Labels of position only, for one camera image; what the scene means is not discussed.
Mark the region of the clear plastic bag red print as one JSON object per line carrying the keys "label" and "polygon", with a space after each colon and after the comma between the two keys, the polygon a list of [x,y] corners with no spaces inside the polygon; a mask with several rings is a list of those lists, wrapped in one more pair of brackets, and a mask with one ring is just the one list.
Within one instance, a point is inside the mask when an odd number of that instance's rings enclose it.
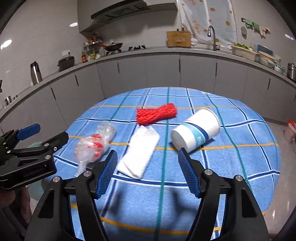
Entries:
{"label": "clear plastic bag red print", "polygon": [[115,126],[110,121],[103,121],[96,133],[79,140],[74,151],[74,159],[78,164],[76,177],[86,171],[88,164],[96,162],[106,153],[115,133]]}

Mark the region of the white paper towel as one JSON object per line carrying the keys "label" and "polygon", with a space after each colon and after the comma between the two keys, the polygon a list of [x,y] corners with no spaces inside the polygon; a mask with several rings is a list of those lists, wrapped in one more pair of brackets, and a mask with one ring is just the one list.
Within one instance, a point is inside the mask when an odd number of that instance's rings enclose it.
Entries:
{"label": "white paper towel", "polygon": [[117,170],[128,177],[140,180],[151,160],[159,141],[159,134],[152,126],[140,126],[132,135],[125,155]]}

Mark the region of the red foam fruit net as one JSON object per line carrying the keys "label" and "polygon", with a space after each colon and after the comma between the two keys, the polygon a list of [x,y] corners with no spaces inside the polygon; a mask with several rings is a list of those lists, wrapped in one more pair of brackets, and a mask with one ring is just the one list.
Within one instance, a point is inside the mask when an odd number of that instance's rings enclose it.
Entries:
{"label": "red foam fruit net", "polygon": [[168,103],[159,108],[138,108],[136,111],[136,121],[139,125],[147,126],[161,120],[168,120],[176,117],[177,108],[173,103]]}

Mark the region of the white blue paper cup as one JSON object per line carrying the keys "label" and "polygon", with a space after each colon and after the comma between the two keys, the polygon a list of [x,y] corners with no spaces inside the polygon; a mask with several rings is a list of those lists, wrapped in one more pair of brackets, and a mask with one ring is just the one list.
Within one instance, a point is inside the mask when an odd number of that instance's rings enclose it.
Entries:
{"label": "white blue paper cup", "polygon": [[208,108],[201,108],[171,131],[171,142],[177,150],[185,148],[189,153],[217,136],[219,132],[220,122],[217,115]]}

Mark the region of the dark kitchen faucet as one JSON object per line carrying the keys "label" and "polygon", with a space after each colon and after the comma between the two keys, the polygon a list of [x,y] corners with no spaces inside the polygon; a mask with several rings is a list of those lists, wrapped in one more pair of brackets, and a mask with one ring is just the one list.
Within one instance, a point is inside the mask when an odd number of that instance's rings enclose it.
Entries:
{"label": "dark kitchen faucet", "polygon": [[210,25],[208,27],[208,33],[207,33],[207,36],[209,38],[212,38],[213,40],[213,51],[217,51],[220,49],[220,46],[219,44],[217,43],[217,39],[216,39],[216,34],[215,34],[215,30],[214,30],[214,27],[212,25]]}

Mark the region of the grey base cabinets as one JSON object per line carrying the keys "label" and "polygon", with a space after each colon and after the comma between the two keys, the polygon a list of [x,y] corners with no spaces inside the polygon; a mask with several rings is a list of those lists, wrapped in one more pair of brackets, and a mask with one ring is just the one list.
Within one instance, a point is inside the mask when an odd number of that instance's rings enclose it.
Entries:
{"label": "grey base cabinets", "polygon": [[80,64],[30,87],[1,110],[1,133],[38,123],[39,138],[49,138],[105,98],[166,86],[239,100],[269,122],[295,119],[295,83],[262,64],[208,50],[150,49]]}

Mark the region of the steel thermos kettle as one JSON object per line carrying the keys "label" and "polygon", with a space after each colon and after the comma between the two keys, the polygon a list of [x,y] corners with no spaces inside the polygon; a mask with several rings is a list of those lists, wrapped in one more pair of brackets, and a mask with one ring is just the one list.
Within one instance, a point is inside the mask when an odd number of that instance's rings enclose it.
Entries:
{"label": "steel thermos kettle", "polygon": [[30,71],[33,85],[37,85],[38,83],[43,81],[39,65],[36,61],[30,64]]}

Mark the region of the blue plaid tablecloth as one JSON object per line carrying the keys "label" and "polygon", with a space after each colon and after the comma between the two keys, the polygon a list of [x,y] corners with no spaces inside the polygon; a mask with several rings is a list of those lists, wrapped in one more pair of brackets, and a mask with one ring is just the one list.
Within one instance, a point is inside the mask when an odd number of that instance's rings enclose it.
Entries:
{"label": "blue plaid tablecloth", "polygon": [[160,138],[144,176],[136,180],[115,172],[107,192],[96,201],[110,240],[185,240],[200,201],[186,184],[170,133],[202,108],[218,116],[220,132],[191,152],[191,158],[219,176],[241,175],[262,212],[271,204],[280,177],[280,149],[267,122],[240,101],[190,88],[138,89],[95,104],[69,126],[69,141],[55,154],[57,175],[74,177],[78,141],[95,133],[103,121],[115,126],[110,148],[122,158],[139,127],[137,109],[167,103],[173,103],[178,113],[153,125]]}

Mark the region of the black wok pan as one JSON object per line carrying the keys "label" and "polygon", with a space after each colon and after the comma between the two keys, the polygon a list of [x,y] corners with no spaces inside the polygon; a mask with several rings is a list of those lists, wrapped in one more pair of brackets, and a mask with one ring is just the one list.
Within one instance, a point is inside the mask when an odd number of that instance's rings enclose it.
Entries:
{"label": "black wok pan", "polygon": [[123,43],[112,43],[110,45],[103,45],[103,44],[98,44],[99,47],[103,47],[107,52],[114,52],[114,51],[119,51],[121,52],[121,47]]}

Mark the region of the gas stove burner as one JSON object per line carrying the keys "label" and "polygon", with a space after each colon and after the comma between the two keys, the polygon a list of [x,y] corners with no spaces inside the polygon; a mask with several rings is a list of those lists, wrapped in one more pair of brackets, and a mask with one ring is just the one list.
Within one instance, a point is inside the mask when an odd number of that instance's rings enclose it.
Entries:
{"label": "gas stove burner", "polygon": [[118,49],[118,50],[114,50],[114,51],[106,51],[106,56],[108,55],[114,55],[114,54],[118,54],[118,53],[124,53],[124,52],[130,52],[130,51],[137,51],[137,50],[145,50],[147,49],[145,45],[138,45],[138,46],[130,46],[127,50],[122,50],[122,49]]}

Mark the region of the black range hood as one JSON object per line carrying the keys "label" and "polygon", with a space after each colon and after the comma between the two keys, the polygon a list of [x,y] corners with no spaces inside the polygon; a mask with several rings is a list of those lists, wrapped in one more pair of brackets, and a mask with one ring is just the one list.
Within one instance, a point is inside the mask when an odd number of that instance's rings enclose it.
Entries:
{"label": "black range hood", "polygon": [[107,22],[126,16],[129,14],[137,13],[139,11],[149,10],[147,3],[145,1],[120,1],[105,9],[102,9],[93,15],[91,15],[92,20],[97,20],[101,22]]}

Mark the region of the steel pot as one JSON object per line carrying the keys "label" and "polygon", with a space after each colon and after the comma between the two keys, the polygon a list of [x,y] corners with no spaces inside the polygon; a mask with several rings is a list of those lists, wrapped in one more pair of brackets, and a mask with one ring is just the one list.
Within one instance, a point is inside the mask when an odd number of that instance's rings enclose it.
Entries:
{"label": "steel pot", "polygon": [[296,82],[296,65],[293,63],[287,64],[287,78]]}

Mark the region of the white basin with greens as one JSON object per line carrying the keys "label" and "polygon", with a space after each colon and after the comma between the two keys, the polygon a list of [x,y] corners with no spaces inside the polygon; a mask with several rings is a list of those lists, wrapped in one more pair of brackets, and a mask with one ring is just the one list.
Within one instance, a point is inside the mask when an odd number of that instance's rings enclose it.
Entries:
{"label": "white basin with greens", "polygon": [[238,47],[236,45],[232,45],[231,49],[233,55],[245,58],[250,61],[255,61],[256,53],[254,51],[243,47]]}

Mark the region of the hanging green cloths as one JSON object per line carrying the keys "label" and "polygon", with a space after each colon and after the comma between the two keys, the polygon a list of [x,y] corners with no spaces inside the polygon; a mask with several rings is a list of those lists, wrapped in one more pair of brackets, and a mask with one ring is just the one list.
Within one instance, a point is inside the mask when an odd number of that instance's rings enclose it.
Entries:
{"label": "hanging green cloths", "polygon": [[262,27],[261,25],[255,23],[252,20],[241,18],[241,22],[246,25],[247,29],[253,29],[256,33],[259,33],[262,38],[265,38],[266,35],[271,34],[271,30],[267,27]]}

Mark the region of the white orange print curtain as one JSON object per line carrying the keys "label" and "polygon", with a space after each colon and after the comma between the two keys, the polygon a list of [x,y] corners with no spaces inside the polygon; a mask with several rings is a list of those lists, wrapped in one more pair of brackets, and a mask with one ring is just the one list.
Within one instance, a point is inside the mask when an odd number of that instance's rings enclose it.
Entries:
{"label": "white orange print curtain", "polygon": [[182,27],[191,33],[191,44],[213,44],[207,36],[208,27],[215,30],[217,43],[229,47],[237,42],[234,9],[229,0],[184,0],[178,1]]}

